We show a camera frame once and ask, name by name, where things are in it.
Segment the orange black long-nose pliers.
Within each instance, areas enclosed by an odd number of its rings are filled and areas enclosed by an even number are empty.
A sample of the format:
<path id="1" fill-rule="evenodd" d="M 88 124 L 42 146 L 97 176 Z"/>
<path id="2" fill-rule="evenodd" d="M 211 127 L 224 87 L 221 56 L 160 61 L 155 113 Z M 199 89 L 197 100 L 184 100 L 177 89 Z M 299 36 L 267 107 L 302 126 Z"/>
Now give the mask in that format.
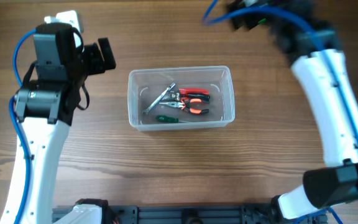
<path id="1" fill-rule="evenodd" d="M 164 101 L 164 102 L 160 102 L 159 104 L 169 106 L 172 108 L 179 108 L 189 114 L 201 115 L 201 114 L 209 113 L 209 109 L 193 108 L 191 105 L 194 103 L 209 104 L 208 101 L 202 100 L 200 98 L 182 98 L 180 101 Z"/>

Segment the red handled snips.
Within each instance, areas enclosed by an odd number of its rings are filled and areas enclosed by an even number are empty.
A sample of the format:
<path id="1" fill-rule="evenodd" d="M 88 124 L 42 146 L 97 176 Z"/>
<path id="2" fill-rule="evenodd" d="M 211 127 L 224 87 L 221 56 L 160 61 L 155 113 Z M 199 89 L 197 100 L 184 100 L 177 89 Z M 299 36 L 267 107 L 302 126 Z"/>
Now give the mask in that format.
<path id="1" fill-rule="evenodd" d="M 188 98 L 189 93 L 198 93 L 209 95 L 209 91 L 200 88 L 180 88 L 177 91 L 169 91 L 164 97 L 164 100 L 180 101 L 182 98 Z"/>

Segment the green handled screwdriver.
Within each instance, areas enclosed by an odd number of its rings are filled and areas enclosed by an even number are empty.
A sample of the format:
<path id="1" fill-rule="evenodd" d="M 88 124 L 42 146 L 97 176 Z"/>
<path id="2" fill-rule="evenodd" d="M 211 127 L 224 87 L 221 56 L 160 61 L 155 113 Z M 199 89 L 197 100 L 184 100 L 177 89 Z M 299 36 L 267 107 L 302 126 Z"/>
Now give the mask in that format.
<path id="1" fill-rule="evenodd" d="M 174 118 L 166 115 L 157 115 L 155 119 L 162 123 L 187 123 L 187 121 L 180 120 L 178 118 Z"/>

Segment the silver combination wrench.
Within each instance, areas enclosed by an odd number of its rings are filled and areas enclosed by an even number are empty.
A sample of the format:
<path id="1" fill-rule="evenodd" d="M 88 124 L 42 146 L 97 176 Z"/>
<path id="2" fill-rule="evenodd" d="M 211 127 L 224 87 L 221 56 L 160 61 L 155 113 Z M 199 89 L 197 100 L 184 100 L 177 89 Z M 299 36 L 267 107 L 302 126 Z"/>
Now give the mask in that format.
<path id="1" fill-rule="evenodd" d="M 175 85 L 171 83 L 146 109 L 142 110 L 142 114 L 148 114 Z"/>

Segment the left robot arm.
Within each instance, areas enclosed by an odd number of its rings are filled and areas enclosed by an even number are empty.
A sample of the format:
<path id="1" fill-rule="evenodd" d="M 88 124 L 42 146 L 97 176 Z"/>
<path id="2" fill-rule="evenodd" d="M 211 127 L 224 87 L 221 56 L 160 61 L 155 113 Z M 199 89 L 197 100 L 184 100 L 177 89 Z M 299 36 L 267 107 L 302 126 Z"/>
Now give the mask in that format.
<path id="1" fill-rule="evenodd" d="M 76 110 L 86 110 L 91 75 L 116 67 L 107 38 L 86 45 L 80 31 L 62 22 L 29 32 L 36 59 L 9 100 L 17 135 L 16 156 L 1 223 L 51 223 L 61 152 Z"/>

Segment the clear plastic container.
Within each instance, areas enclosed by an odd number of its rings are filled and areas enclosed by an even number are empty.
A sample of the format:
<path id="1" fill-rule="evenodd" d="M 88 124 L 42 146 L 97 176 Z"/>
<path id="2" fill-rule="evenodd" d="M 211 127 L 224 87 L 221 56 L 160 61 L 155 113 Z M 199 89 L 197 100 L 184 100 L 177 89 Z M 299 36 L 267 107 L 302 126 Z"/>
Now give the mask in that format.
<path id="1" fill-rule="evenodd" d="M 139 131 L 225 127 L 236 115 L 227 66 L 133 70 L 127 104 Z"/>

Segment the red black screwdriver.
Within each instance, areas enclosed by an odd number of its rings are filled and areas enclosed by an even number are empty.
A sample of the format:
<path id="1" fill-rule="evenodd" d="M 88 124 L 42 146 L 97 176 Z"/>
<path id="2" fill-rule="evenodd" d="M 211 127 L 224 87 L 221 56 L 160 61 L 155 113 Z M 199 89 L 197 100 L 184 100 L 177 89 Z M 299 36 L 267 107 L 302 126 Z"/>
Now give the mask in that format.
<path id="1" fill-rule="evenodd" d="M 201 102 L 209 104 L 210 96 L 205 95 L 205 94 L 201 94 L 201 93 L 200 94 L 198 94 L 198 93 L 189 93 L 188 98 L 199 99 L 199 100 L 201 100 Z"/>

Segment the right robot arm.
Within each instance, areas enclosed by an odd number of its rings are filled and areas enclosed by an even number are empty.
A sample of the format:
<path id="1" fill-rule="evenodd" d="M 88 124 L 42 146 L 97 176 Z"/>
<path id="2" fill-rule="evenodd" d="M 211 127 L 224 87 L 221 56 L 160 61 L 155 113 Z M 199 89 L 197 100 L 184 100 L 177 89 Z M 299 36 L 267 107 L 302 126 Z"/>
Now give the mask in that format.
<path id="1" fill-rule="evenodd" d="M 311 1 L 227 5 L 233 28 L 269 28 L 305 92 L 322 141 L 325 166 L 305 172 L 300 186 L 271 200 L 272 223 L 313 222 L 358 200 L 358 104 L 336 31 L 313 7 Z"/>

